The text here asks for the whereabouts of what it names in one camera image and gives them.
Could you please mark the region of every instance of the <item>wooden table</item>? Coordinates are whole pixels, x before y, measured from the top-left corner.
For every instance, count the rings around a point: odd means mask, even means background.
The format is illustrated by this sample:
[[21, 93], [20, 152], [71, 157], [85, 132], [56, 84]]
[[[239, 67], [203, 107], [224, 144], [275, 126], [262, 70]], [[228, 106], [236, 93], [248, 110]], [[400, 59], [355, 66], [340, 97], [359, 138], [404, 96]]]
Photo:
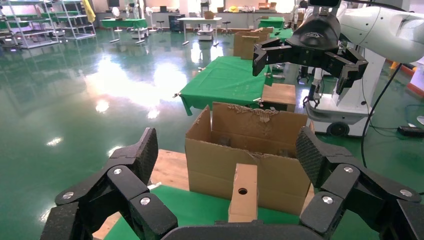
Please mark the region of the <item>wooden table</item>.
[[[150, 177], [152, 183], [162, 182], [163, 185], [189, 191], [188, 174], [187, 160], [184, 153], [159, 149], [156, 164]], [[314, 188], [311, 185], [303, 209], [313, 197]], [[120, 217], [121, 214], [119, 212], [109, 216], [101, 228], [93, 233], [94, 238], [103, 240]]]
[[264, 85], [262, 91], [264, 103], [287, 105], [287, 112], [295, 112], [296, 87], [294, 85], [273, 83], [272, 86]]

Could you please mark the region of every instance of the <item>silver screw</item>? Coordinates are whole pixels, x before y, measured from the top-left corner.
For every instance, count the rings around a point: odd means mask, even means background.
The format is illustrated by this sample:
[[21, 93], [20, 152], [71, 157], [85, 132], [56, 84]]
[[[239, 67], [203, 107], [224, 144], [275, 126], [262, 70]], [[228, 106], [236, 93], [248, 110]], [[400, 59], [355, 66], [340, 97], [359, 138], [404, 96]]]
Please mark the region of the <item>silver screw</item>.
[[141, 203], [141, 205], [147, 205], [148, 203], [150, 203], [150, 198], [148, 198], [148, 197], [143, 197], [143, 198], [140, 200], [140, 203]]
[[326, 204], [332, 204], [333, 203], [333, 199], [329, 196], [323, 196], [322, 200], [324, 201], [324, 203]]
[[120, 168], [117, 168], [117, 169], [113, 170], [113, 174], [118, 175], [120, 173], [122, 173], [122, 169], [120, 169]]
[[72, 196], [74, 195], [74, 192], [73, 191], [68, 191], [67, 193], [65, 193], [63, 196], [62, 196], [62, 198], [63, 199], [70, 199], [70, 198], [72, 198]]
[[412, 193], [410, 191], [406, 190], [406, 189], [401, 189], [400, 193], [404, 196], [412, 197]]
[[345, 168], [344, 168], [344, 170], [345, 170], [346, 172], [348, 172], [348, 173], [353, 173], [353, 171], [354, 171], [352, 168], [350, 168], [350, 167], [348, 167], [348, 166], [347, 166], [347, 167], [345, 167]]

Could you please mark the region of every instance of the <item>green epoxy floor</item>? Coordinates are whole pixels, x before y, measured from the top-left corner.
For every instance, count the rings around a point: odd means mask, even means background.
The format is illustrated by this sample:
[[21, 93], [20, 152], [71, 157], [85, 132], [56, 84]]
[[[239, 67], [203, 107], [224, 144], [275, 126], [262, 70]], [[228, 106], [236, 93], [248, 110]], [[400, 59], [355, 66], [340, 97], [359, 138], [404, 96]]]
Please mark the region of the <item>green epoxy floor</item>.
[[[191, 42], [178, 33], [155, 34], [135, 46], [125, 33], [110, 44], [110, 32], [78, 42], [0, 52], [0, 239], [38, 239], [55, 196], [99, 170], [109, 151], [135, 143], [146, 127], [158, 133], [159, 147], [184, 152], [184, 136], [200, 110], [187, 116], [172, 98], [218, 56], [232, 56], [233, 38], [220, 44]], [[377, 86], [386, 84], [388, 65]], [[373, 123], [406, 125], [404, 108], [424, 101], [406, 92], [410, 78], [399, 73], [377, 108]], [[297, 86], [297, 112], [309, 89]], [[326, 92], [332, 87], [326, 86]], [[415, 125], [423, 108], [411, 108]], [[360, 159], [360, 140], [320, 136], [345, 146]], [[370, 130], [365, 139], [368, 167], [424, 191], [422, 140], [398, 140]], [[347, 212], [334, 239], [377, 239], [378, 234]]]

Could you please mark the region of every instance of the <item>table leg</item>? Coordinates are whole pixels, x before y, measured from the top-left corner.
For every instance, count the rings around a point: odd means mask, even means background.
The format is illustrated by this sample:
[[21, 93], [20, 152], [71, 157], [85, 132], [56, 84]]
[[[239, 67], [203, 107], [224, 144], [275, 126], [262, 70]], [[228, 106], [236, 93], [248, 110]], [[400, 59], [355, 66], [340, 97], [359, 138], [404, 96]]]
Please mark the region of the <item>table leg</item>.
[[182, 45], [187, 45], [189, 43], [189, 41], [187, 41], [187, 33], [186, 33], [186, 22], [182, 21], [182, 25], [184, 26], [184, 42], [182, 43]]
[[116, 43], [116, 42], [118, 42], [119, 41], [119, 38], [118, 39], [115, 39], [115, 33], [114, 33], [114, 28], [113, 27], [111, 27], [110, 28], [110, 30], [112, 31], [112, 41], [109, 41], [109, 43], [111, 43], [111, 44], [113, 44], [113, 43]]
[[138, 32], [138, 41], [135, 42], [135, 44], [141, 44], [143, 43], [145, 40], [141, 38], [140, 36], [140, 28], [137, 28], [137, 32]]
[[218, 44], [220, 44], [218, 42], [218, 23], [215, 24], [215, 43], [213, 44], [214, 47], [216, 47]]

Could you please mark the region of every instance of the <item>white table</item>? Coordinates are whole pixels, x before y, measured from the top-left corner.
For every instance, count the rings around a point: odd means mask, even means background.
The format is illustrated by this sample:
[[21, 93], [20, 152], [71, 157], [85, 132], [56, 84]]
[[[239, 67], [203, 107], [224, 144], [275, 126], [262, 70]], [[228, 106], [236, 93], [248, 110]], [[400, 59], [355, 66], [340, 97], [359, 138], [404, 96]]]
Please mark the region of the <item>white table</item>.
[[223, 19], [222, 17], [214, 17], [213, 19], [205, 19], [204, 17], [183, 17], [178, 18], [178, 21], [182, 21], [182, 25], [184, 26], [184, 43], [182, 45], [186, 45], [189, 43], [187, 41], [187, 34], [186, 34], [186, 24], [215, 24], [215, 43], [214, 46], [218, 45], [219, 42], [217, 42], [218, 38], [218, 21]]

